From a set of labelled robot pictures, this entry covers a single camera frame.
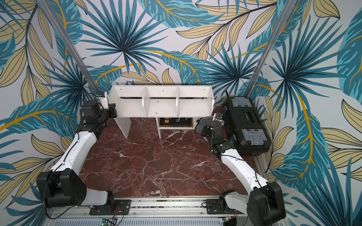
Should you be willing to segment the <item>grey cleaning cloth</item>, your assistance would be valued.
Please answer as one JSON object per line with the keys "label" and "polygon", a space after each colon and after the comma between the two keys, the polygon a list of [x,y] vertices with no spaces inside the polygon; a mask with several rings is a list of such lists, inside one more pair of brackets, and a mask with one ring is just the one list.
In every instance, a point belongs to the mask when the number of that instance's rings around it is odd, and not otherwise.
{"label": "grey cleaning cloth", "polygon": [[197,120],[198,124],[195,127],[195,132],[201,135],[204,128],[214,128],[214,121],[212,121],[212,118],[212,116],[208,116]]}

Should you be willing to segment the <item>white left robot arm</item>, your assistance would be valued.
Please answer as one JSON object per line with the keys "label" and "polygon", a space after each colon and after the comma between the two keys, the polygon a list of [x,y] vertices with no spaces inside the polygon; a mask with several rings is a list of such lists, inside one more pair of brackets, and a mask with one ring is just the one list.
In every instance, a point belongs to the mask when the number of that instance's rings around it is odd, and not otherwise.
{"label": "white left robot arm", "polygon": [[79,178],[90,149],[100,138],[108,119],[116,118],[116,105],[106,97],[83,103],[83,116],[70,147],[47,172],[38,175],[36,182],[45,211],[51,208],[90,207],[91,216],[123,215],[130,209],[130,200],[115,200],[111,191],[88,188]]}

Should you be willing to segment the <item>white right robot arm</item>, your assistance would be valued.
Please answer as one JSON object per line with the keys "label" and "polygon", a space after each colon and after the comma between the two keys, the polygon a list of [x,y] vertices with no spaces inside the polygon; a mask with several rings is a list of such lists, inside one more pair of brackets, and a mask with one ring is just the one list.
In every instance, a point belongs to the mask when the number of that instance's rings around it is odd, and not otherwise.
{"label": "white right robot arm", "polygon": [[223,123],[209,116],[197,120],[195,132],[205,137],[210,151],[226,165],[243,184],[247,195],[230,192],[224,196],[229,209],[247,214],[255,226],[272,226],[286,218],[281,187],[259,175],[223,137]]}

